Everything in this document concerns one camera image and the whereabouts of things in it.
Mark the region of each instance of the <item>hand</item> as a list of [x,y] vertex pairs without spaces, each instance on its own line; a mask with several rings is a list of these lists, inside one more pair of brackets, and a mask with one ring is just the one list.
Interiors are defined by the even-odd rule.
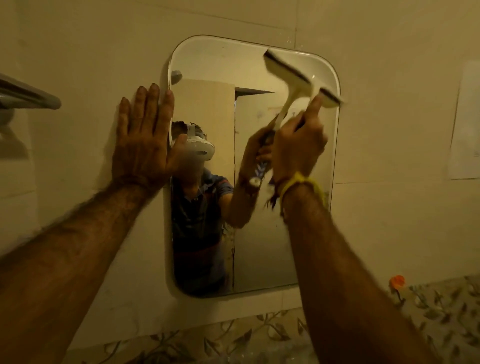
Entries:
[[271,162],[272,160],[272,144],[273,137],[267,137],[275,126],[275,119],[273,119],[266,127],[257,131],[248,140],[243,158],[241,161],[239,179],[249,181],[255,175],[255,170],[260,162]]
[[152,195],[168,182],[178,168],[179,152],[186,142],[186,135],[179,137],[167,155],[175,98],[171,91],[167,91],[159,107],[159,95],[156,84],[152,84],[148,91],[140,86],[133,110],[129,100],[122,99],[112,163],[114,181],[143,186]]
[[[322,99],[317,95],[306,111],[291,118],[277,131],[272,159],[276,184],[287,182],[296,172],[305,177],[310,176],[328,141],[324,135],[324,126],[318,118],[321,107]],[[305,125],[297,130],[303,120]]]

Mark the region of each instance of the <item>dark shirt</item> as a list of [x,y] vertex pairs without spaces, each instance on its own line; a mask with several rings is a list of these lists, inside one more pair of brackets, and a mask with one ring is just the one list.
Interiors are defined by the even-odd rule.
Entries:
[[219,199],[233,193],[225,177],[205,169],[197,196],[189,199],[180,182],[172,181],[172,231],[175,278],[186,293],[208,291],[225,279],[220,246],[223,220]]

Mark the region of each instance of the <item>hairy forearm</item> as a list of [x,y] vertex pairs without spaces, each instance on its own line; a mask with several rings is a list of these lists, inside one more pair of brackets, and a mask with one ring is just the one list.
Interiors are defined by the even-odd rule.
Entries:
[[2,258],[0,356],[5,362],[62,360],[147,201],[142,187],[111,185]]
[[229,225],[241,229],[250,221],[257,203],[258,193],[256,192],[254,189],[249,190],[245,182],[236,183],[225,219]]
[[284,198],[303,309],[322,362],[436,363],[308,185]]

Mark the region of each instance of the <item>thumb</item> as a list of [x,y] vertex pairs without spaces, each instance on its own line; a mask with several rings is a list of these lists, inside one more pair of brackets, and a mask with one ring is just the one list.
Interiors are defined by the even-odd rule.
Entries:
[[180,134],[167,157],[167,173],[173,174],[180,165],[180,159],[186,149],[187,135]]

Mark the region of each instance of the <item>hair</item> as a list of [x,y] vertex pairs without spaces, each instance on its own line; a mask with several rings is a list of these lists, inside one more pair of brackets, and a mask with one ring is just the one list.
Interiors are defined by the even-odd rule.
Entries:
[[[203,139],[207,138],[206,134],[204,133],[204,131],[202,130],[202,128],[199,125],[194,124],[194,123],[192,123],[192,125],[195,125],[195,135],[196,136],[199,136]],[[177,139],[180,134],[186,134],[186,133],[188,133],[187,123],[185,123],[183,121],[174,121],[172,123],[172,139],[173,140]]]

